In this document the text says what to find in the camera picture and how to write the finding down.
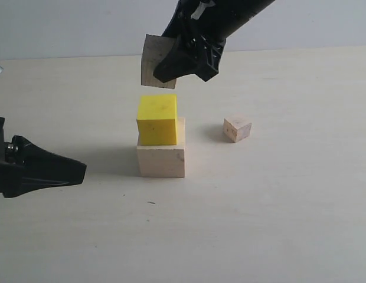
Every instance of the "large wooden block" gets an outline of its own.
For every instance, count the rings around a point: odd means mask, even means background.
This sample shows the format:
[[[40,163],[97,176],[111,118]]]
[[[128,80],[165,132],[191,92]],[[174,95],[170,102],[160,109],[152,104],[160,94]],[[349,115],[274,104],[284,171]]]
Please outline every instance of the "large wooden block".
[[[250,131],[251,122],[247,121],[242,115],[236,114],[224,119],[224,133],[233,143],[249,137]]]
[[[178,120],[179,140],[174,146],[137,145],[137,157],[142,177],[185,177],[185,119]]]
[[[177,80],[161,82],[154,77],[154,69],[167,56],[175,43],[174,38],[147,34],[141,60],[141,85],[174,89]]]
[[[175,94],[141,97],[137,115],[141,145],[168,146],[177,144],[177,103],[177,95]]]

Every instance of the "white wall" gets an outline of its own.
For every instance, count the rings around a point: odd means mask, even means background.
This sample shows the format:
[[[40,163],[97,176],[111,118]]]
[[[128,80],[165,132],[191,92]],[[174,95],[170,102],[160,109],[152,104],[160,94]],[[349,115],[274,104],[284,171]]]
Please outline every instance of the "white wall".
[[[161,34],[176,3],[0,0],[0,59],[140,54],[145,34]],[[366,0],[276,0],[227,50],[340,45],[366,45]]]

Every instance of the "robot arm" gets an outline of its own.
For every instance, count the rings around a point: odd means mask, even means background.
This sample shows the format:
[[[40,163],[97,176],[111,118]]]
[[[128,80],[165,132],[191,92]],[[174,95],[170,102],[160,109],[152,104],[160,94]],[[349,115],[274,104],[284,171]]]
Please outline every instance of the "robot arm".
[[[175,38],[154,70],[163,83],[196,74],[208,81],[218,74],[226,39],[275,0],[179,0],[162,34]]]

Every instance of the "block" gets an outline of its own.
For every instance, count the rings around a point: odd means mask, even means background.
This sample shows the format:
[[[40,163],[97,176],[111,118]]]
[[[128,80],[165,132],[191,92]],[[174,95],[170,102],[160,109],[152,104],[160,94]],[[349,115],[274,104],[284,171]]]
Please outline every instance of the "block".
[[[178,142],[177,95],[142,96],[137,125],[141,145],[176,145]]]
[[[175,38],[146,35],[141,59],[141,85],[175,88],[176,79],[163,83],[153,75],[154,69],[167,56],[174,43]]]
[[[224,133],[233,143],[249,137],[251,131],[251,122],[242,115],[236,114],[224,119]]]
[[[137,145],[137,157],[142,177],[185,177],[185,119],[178,119],[179,140],[174,146]]]

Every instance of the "small block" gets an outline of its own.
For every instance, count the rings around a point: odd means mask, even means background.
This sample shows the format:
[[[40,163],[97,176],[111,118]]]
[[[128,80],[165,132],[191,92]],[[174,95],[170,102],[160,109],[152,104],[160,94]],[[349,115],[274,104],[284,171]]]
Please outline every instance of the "small block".
[[[251,122],[242,115],[233,115],[224,119],[224,133],[233,143],[249,137]]]
[[[142,96],[137,125],[141,145],[176,145],[178,142],[177,95]]]
[[[177,80],[167,83],[154,77],[154,69],[167,56],[175,43],[175,38],[147,34],[141,59],[141,85],[174,89]]]
[[[178,119],[179,142],[174,146],[143,146],[137,157],[142,177],[185,177],[185,118]]]

